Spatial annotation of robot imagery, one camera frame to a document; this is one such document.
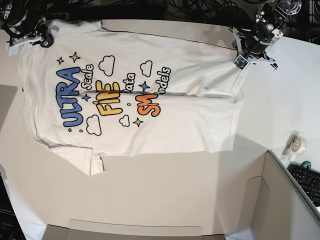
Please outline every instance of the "black keyboard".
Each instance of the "black keyboard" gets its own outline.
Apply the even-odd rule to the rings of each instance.
[[[315,205],[320,204],[320,173],[300,165],[290,164],[288,171]]]

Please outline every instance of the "t-shirt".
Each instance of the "t-shirt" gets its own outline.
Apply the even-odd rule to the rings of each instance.
[[[18,65],[33,138],[87,175],[102,156],[233,149],[246,71],[236,51],[55,20]]]

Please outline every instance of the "white tabletop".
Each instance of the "white tabletop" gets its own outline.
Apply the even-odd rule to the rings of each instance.
[[[198,23],[108,20],[104,26],[229,48],[233,42],[226,27]],[[23,225],[68,227],[70,219],[77,219],[139,226],[200,226],[203,235],[234,233],[247,181],[262,175],[268,149],[288,164],[281,152],[293,130],[308,140],[306,152],[296,161],[309,160],[320,170],[318,45],[284,37],[268,48],[279,65],[277,71],[270,65],[251,66],[242,86],[245,100],[234,151],[108,157],[104,159],[105,173],[88,177],[33,142],[23,119],[18,57],[7,56],[7,40],[6,33],[0,31],[0,85],[18,89],[0,129],[0,165]],[[25,229],[34,239],[41,232]]]

